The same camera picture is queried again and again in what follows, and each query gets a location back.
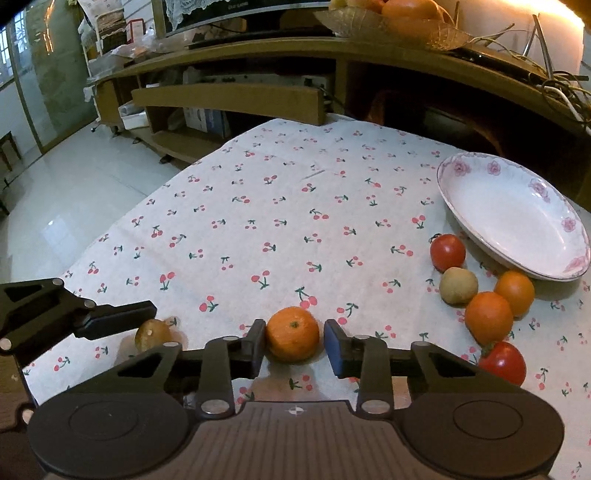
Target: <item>television screen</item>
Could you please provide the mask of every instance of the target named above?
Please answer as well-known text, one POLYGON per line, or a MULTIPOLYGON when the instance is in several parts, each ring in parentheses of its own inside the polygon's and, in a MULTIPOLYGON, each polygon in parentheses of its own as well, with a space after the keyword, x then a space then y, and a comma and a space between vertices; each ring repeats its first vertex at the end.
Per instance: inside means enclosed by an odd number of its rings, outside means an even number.
POLYGON ((162 17, 164 19, 164 29, 166 35, 173 35, 189 28, 199 27, 212 22, 226 20, 235 17, 245 17, 251 14, 271 12, 278 10, 287 10, 292 8, 311 8, 311 7, 327 7, 329 2, 318 0, 301 0, 300 2, 293 2, 290 0, 192 0, 195 5, 203 5, 196 7, 189 14, 184 14, 182 21, 179 17, 173 14, 175 6, 186 7, 186 0, 153 0, 152 4, 158 9, 161 9, 162 17))

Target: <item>glass door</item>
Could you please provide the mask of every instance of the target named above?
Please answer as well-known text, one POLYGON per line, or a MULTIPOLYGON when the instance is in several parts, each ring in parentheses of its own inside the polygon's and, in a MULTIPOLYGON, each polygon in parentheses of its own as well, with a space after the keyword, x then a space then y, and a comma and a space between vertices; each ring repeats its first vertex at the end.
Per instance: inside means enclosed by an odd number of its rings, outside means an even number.
POLYGON ((35 0, 9 28, 15 79, 42 152, 96 118, 82 91, 88 70, 81 19, 76 2, 35 0))

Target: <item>mandarin orange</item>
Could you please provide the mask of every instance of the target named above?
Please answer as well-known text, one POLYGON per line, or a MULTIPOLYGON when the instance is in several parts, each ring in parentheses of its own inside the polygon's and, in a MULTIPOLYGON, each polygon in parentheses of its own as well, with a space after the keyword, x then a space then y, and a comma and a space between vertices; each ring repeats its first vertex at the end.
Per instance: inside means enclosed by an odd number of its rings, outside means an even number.
POLYGON ((521 317, 534 302, 535 288, 521 272, 509 270, 496 282, 495 292, 509 302, 514 317, 521 317))
POLYGON ((513 327, 513 312, 509 302, 493 291, 474 296, 466 307, 464 321, 480 345, 505 339, 513 327))
POLYGON ((276 312, 267 322, 269 350, 284 362, 299 362, 316 352, 320 329, 310 312, 300 307, 287 307, 276 312))

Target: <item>white cable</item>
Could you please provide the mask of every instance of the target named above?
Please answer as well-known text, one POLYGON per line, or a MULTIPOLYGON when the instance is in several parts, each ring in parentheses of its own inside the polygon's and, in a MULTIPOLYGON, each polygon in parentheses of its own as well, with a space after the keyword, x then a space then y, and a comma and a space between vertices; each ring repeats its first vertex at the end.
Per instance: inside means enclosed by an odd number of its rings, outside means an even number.
MULTIPOLYGON (((562 98, 562 100, 564 101, 564 103, 566 103, 566 105, 569 107, 569 109, 572 112, 573 116, 579 122, 582 122, 583 121, 583 118, 579 115, 578 111, 575 110, 573 104, 570 102, 570 100, 567 98, 567 96, 564 94, 564 92, 562 92, 562 90, 559 90, 558 88, 550 87, 550 86, 545 86, 544 89, 546 91, 549 91, 549 92, 557 93, 562 98)), ((589 128, 587 125, 585 125, 585 131, 587 132, 588 135, 591 136, 591 128, 589 128)))

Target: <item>television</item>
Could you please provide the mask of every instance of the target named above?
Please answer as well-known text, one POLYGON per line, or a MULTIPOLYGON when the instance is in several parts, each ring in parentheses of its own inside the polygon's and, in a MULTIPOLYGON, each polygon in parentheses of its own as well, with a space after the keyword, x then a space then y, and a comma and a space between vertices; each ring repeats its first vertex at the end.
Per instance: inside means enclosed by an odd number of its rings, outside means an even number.
POLYGON ((159 36, 164 33, 167 37, 190 28, 236 17, 247 17, 249 31, 276 30, 282 11, 328 7, 328 5, 328 1, 319 0, 300 0, 298 2, 291 0, 152 0, 157 33, 159 36), (180 21, 180 16, 175 17, 171 13, 174 7, 177 7, 178 11, 194 9, 188 14, 183 14, 180 21), (253 20, 250 22, 249 15, 254 15, 256 22, 253 17, 250 17, 253 20), (256 27, 251 28, 251 24, 255 23, 256 27))

